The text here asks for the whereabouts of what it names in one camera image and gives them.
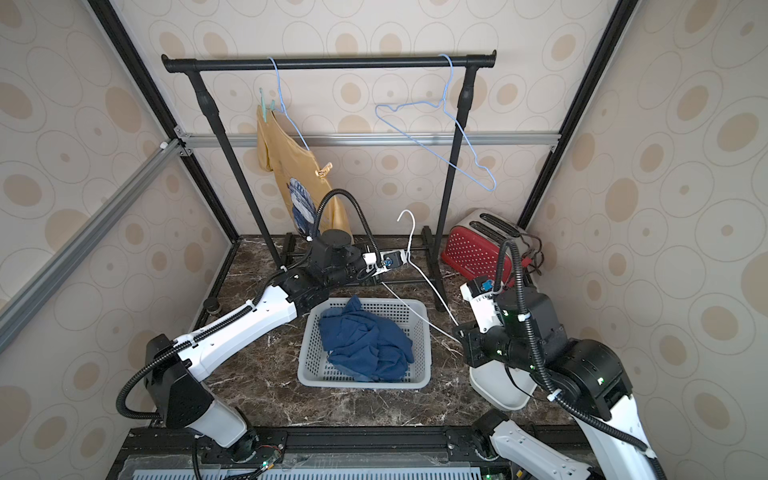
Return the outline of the white wire hanger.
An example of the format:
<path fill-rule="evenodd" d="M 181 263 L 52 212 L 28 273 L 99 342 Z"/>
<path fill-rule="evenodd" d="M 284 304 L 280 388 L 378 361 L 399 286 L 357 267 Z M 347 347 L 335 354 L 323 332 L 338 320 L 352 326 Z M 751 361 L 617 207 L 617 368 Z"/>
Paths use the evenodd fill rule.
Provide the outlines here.
<path fill-rule="evenodd" d="M 439 301 L 439 304 L 445 309 L 445 312 L 448 314 L 448 316 L 451 319 L 451 321 L 453 322 L 454 326 L 458 326 L 459 325 L 458 321 L 456 320 L 454 314 L 450 310 L 450 308 L 449 308 L 449 306 L 448 306 L 448 304 L 447 304 L 447 302 L 446 302 L 446 300 L 444 298 L 444 295 L 440 293 L 440 290 L 437 288 L 437 286 L 434 284 L 434 282 L 427 276 L 427 274 L 424 273 L 424 271 L 412 259 L 412 242 L 413 242 L 413 237 L 414 237 L 414 234 L 415 234 L 415 229 L 416 229 L 416 223 L 417 222 L 416 222 L 416 219 L 415 219 L 415 216 L 414 216 L 413 212 L 410 209 L 403 209 L 400 212 L 400 214 L 399 214 L 399 216 L 397 218 L 397 221 L 399 222 L 403 218 L 404 215 L 408 215 L 410 217 L 410 219 L 411 219 L 411 230 L 410 230 L 410 233 L 408 235 L 407 246 L 406 246 L 406 249 L 405 249 L 405 261 L 406 261 L 406 263 L 408 265 L 410 265 L 420 275 L 421 279 L 417 280 L 417 281 L 423 280 L 426 283 L 426 285 L 429 286 L 429 288 L 432 290 L 433 294 L 436 295 L 436 297 L 437 297 L 437 299 Z M 400 301 L 401 303 L 403 303 L 405 305 L 403 299 L 386 282 L 382 281 L 381 285 L 394 298 L 396 298 L 398 301 Z M 437 325 L 435 325 L 434 323 L 432 323 L 426 317 L 426 314 L 422 315 L 422 314 L 417 313 L 412 307 L 408 307 L 408 308 L 411 310 L 411 312 L 415 313 L 416 316 L 419 319 L 421 319 L 423 322 L 425 322 L 429 327 L 435 329 L 436 331 L 438 331 L 440 334 L 444 335 L 448 339 L 450 339 L 450 340 L 452 340 L 452 341 L 454 341 L 456 343 L 460 343 L 459 340 L 457 338 L 455 338 L 453 335 L 449 334 L 444 329 L 442 329 L 442 328 L 438 327 Z"/>

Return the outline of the navy blue t-shirt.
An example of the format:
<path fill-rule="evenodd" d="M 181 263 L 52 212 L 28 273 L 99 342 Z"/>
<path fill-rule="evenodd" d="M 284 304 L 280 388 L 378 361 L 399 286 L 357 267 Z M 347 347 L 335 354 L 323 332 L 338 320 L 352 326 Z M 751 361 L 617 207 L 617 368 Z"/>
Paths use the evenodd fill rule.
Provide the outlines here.
<path fill-rule="evenodd" d="M 357 382 L 399 382 L 415 361 L 405 332 L 365 310 L 357 296 L 322 312 L 317 325 L 328 361 Z"/>

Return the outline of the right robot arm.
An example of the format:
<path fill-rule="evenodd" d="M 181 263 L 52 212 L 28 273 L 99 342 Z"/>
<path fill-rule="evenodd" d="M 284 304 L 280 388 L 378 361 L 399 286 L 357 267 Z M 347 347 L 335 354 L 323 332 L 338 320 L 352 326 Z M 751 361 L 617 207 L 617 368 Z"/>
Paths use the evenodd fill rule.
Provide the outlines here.
<path fill-rule="evenodd" d="M 534 479 L 665 478 L 629 376 L 610 347 L 568 338 L 551 300 L 533 287 L 496 292 L 481 277 L 460 292 L 475 319 L 455 333 L 473 388 L 493 406 L 473 426 L 480 457 L 508 460 Z M 558 452 L 509 418 L 536 388 L 577 422 L 595 466 Z"/>

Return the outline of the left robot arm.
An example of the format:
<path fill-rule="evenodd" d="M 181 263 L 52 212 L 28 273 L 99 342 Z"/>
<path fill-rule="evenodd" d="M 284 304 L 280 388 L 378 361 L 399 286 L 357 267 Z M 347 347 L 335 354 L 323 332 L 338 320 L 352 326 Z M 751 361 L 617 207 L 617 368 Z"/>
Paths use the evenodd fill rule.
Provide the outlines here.
<path fill-rule="evenodd" d="M 390 265 L 374 247 L 357 245 L 349 234 L 331 229 L 240 308 L 175 339 L 164 334 L 151 339 L 146 371 L 139 379 L 156 414 L 169 428 L 189 428 L 224 448 L 238 444 L 249 431 L 247 422 L 205 380 L 255 340 L 326 301 L 332 289 L 375 276 Z"/>

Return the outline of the white plastic bin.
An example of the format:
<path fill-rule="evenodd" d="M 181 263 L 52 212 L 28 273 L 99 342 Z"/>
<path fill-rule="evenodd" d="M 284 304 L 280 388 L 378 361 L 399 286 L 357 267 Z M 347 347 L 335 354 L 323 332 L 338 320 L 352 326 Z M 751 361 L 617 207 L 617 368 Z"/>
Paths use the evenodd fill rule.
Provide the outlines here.
<path fill-rule="evenodd" d="M 499 361 L 469 368 L 473 389 L 495 408 L 510 412 L 523 409 L 537 387 L 530 375 Z"/>

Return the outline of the white plastic basket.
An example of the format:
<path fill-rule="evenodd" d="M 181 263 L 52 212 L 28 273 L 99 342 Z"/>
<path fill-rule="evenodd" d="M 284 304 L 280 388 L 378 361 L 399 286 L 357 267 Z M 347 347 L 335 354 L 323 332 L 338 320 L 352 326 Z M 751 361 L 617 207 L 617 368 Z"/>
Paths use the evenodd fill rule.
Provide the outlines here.
<path fill-rule="evenodd" d="M 321 344 L 318 320 L 329 308 L 341 308 L 349 298 L 331 298 L 309 314 L 299 354 L 297 376 L 305 386 L 318 388 L 379 389 L 379 390 L 415 390 L 425 387 L 431 379 L 431 344 L 429 325 L 422 320 L 427 317 L 427 309 L 417 300 L 387 298 L 362 298 L 361 306 L 366 312 L 392 320 L 413 342 L 414 362 L 402 379 L 397 381 L 363 382 L 354 380 L 342 373 L 329 360 L 328 353 Z"/>

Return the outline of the red polka dot toaster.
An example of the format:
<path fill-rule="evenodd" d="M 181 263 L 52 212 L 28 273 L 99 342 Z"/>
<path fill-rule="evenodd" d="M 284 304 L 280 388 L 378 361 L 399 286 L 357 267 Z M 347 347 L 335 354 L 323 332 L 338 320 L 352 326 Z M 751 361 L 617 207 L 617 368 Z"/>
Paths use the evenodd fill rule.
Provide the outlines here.
<path fill-rule="evenodd" d="M 474 209 L 451 229 L 440 257 L 468 280 L 479 276 L 493 280 L 499 249 L 507 239 L 516 242 L 523 268 L 535 270 L 542 258 L 540 240 L 486 209 Z"/>

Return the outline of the yellow plastic clothespin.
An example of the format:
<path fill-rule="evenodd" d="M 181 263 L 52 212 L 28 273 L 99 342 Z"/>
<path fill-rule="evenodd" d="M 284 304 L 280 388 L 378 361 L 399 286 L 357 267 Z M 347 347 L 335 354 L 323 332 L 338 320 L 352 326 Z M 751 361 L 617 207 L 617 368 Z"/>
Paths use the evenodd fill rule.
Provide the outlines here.
<path fill-rule="evenodd" d="M 326 179 L 328 175 L 331 173 L 332 169 L 333 169 L 333 163 L 328 162 L 322 168 L 315 171 L 315 176 L 320 179 Z"/>

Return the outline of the mustard yellow t-shirt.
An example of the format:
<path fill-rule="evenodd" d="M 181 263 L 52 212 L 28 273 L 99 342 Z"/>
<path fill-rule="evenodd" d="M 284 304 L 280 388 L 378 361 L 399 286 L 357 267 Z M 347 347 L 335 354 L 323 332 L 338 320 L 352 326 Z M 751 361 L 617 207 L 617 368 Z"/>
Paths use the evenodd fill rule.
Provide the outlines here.
<path fill-rule="evenodd" d="M 264 123 L 259 107 L 257 129 L 261 168 L 274 173 L 278 190 L 299 234 L 311 236 L 317 207 L 332 190 L 330 182 L 315 176 L 320 166 L 314 154 L 299 146 L 282 129 L 274 112 Z"/>

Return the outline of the teal plastic clothespin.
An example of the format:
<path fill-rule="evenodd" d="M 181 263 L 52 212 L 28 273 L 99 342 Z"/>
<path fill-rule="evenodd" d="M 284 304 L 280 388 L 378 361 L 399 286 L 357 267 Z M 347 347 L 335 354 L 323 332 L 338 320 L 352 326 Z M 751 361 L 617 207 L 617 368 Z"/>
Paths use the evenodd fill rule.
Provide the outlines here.
<path fill-rule="evenodd" d="M 276 102 L 274 99 L 272 99 L 270 102 L 267 102 L 267 97 L 265 96 L 262 88 L 259 88 L 259 95 L 262 121 L 267 123 L 269 114 L 276 109 Z"/>

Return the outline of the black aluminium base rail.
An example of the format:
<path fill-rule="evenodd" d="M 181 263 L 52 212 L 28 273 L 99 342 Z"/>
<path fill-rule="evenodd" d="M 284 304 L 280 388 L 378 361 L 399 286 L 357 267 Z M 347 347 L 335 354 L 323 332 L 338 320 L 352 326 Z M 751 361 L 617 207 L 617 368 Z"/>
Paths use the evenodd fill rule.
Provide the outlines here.
<path fill-rule="evenodd" d="M 185 429 L 131 430 L 110 479 L 537 479 L 473 425 L 255 427 L 233 446 Z"/>

